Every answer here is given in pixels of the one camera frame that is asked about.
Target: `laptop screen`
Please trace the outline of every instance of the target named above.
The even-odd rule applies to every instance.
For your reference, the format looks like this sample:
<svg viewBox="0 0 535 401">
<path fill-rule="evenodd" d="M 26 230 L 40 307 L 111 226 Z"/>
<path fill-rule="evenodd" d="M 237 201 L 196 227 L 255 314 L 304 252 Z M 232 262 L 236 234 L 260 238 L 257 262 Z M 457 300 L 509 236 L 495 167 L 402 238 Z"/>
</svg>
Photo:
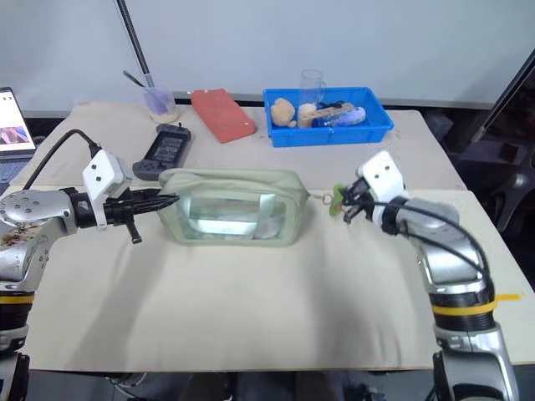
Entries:
<svg viewBox="0 0 535 401">
<path fill-rule="evenodd" d="M 0 90 L 0 154 L 4 151 L 35 150 L 17 100 L 9 88 Z"/>
</svg>

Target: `beige tablecloth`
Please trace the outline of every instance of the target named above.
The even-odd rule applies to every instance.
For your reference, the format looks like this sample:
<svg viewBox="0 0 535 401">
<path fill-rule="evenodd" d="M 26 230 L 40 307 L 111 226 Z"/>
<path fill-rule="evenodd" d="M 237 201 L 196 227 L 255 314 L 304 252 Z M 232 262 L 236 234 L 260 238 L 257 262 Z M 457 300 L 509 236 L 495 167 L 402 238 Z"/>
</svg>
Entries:
<svg viewBox="0 0 535 401">
<path fill-rule="evenodd" d="M 481 241 L 502 302 L 514 363 L 535 361 L 535 298 L 492 223 L 467 191 L 415 195 L 450 202 Z M 156 214 L 59 240 L 30 314 L 32 367 L 81 371 L 430 368 L 432 315 L 403 238 L 364 218 L 346 226 L 317 199 L 287 248 L 187 247 Z"/>
<path fill-rule="evenodd" d="M 193 135 L 185 167 L 286 169 L 298 173 L 307 188 L 323 189 L 339 182 L 353 182 L 355 169 L 386 149 L 395 158 L 409 189 L 466 188 L 417 111 L 390 111 L 395 128 L 379 144 L 273 148 L 261 107 L 244 108 L 254 119 L 257 133 L 227 144 L 217 141 L 191 106 L 180 107 L 179 121 Z M 138 104 L 79 104 L 39 147 L 12 184 L 23 185 L 44 154 L 69 129 L 83 130 L 131 165 L 145 156 L 155 139 L 155 127 Z M 87 145 L 80 138 L 72 138 L 49 161 L 36 184 L 81 185 L 81 172 L 88 163 Z M 135 184 L 143 185 L 146 181 L 135 179 Z"/>
</svg>

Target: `black remote control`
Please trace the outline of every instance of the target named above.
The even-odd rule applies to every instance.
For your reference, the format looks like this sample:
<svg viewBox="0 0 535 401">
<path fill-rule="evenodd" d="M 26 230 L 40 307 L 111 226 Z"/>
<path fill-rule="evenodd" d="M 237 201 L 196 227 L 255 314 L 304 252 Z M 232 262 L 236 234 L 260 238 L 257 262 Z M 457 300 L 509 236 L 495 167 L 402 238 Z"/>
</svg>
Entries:
<svg viewBox="0 0 535 401">
<path fill-rule="evenodd" d="M 135 176 L 141 180 L 158 181 L 162 171 L 178 167 L 191 139 L 190 130 L 180 123 L 160 124 L 156 132 L 158 136 L 143 160 L 132 165 Z"/>
</svg>

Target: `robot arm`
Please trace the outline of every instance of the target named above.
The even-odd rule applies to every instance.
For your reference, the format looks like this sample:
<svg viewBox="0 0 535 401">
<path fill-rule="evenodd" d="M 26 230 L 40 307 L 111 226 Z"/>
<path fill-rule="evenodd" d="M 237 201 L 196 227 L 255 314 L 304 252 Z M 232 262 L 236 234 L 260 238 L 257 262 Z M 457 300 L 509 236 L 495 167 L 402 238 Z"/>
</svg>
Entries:
<svg viewBox="0 0 535 401">
<path fill-rule="evenodd" d="M 417 250 L 441 347 L 433 357 L 439 401 L 518 401 L 502 330 L 492 316 L 495 294 L 486 258 L 469 234 L 457 228 L 456 209 L 410 199 L 387 152 L 360 167 L 358 176 L 340 191 L 344 220 L 350 223 L 365 211 L 384 232 L 406 236 Z"/>
<path fill-rule="evenodd" d="M 29 358 L 17 352 L 50 247 L 79 228 L 126 225 L 141 241 L 134 215 L 178 200 L 159 189 L 130 190 L 130 177 L 114 155 L 99 150 L 84 170 L 86 192 L 21 190 L 0 200 L 0 401 L 24 399 Z"/>
</svg>

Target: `clear glass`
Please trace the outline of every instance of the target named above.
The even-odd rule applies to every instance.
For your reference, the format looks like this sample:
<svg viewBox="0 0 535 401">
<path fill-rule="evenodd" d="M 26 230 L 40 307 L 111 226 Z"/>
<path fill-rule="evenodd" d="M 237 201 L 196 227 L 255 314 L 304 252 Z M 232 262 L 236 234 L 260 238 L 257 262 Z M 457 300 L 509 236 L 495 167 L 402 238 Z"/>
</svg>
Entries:
<svg viewBox="0 0 535 401">
<path fill-rule="evenodd" d="M 317 106 L 324 98 L 324 75 L 318 69 L 304 69 L 299 88 L 299 105 L 311 103 Z"/>
<path fill-rule="evenodd" d="M 152 77 L 145 76 L 147 86 L 140 88 L 141 103 L 155 123 L 172 123 L 178 119 L 179 109 L 175 104 L 175 96 L 170 90 L 162 87 L 150 87 Z"/>
</svg>

